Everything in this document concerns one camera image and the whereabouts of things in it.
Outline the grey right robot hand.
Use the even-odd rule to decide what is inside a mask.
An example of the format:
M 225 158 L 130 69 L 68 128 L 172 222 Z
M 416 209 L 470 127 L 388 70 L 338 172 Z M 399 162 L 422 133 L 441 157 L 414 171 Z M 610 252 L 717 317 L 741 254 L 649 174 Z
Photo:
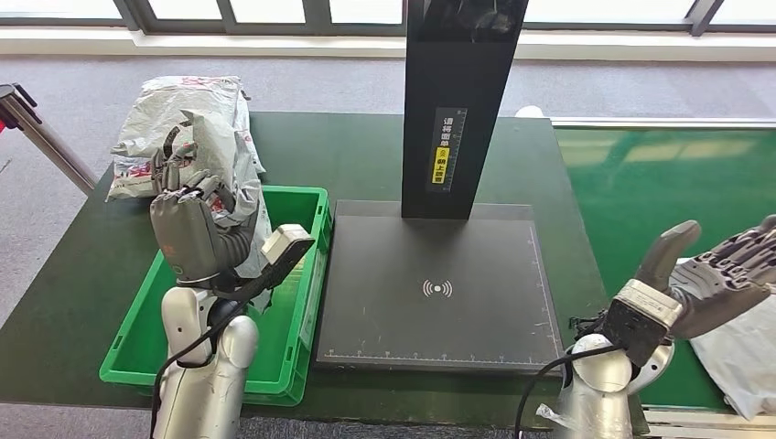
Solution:
M 694 219 L 664 231 L 634 275 L 682 305 L 670 329 L 675 338 L 699 337 L 741 316 L 768 298 L 775 285 L 774 215 L 678 262 L 700 233 Z

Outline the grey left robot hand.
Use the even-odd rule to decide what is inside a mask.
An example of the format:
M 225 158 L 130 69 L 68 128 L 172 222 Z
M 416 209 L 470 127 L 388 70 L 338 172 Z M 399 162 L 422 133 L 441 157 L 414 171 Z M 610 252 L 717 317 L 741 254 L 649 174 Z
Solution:
M 197 149 L 195 142 L 165 146 L 152 158 L 156 241 L 179 284 L 239 284 L 258 275 L 254 235 L 261 183 L 253 178 L 229 185 L 209 168 L 183 179 L 180 170 L 196 160 Z

